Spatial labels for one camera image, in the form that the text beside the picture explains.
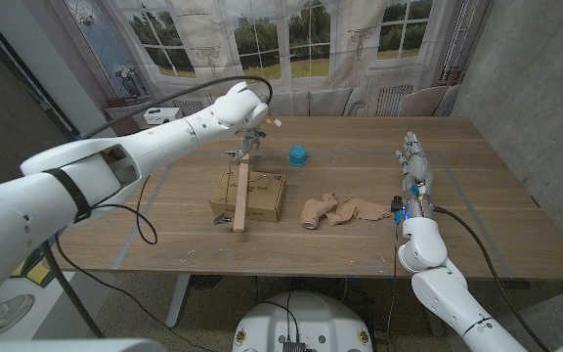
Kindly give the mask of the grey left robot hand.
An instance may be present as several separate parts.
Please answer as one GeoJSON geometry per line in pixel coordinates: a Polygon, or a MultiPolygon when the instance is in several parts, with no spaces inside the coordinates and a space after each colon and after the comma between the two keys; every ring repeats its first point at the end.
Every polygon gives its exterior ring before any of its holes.
{"type": "Polygon", "coordinates": [[[243,158],[251,152],[257,152],[260,149],[260,139],[265,137],[266,133],[259,127],[245,130],[240,138],[237,158],[243,158]]]}

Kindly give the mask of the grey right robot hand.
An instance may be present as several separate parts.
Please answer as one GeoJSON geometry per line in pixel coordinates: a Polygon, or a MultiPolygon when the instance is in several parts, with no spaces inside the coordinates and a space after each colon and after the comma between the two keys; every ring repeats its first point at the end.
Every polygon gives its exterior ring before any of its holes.
{"type": "Polygon", "coordinates": [[[409,131],[404,138],[404,150],[395,151],[395,156],[401,164],[403,178],[403,199],[412,196],[411,188],[418,186],[421,195],[432,193],[433,171],[429,159],[425,156],[423,147],[416,135],[409,131]]]}

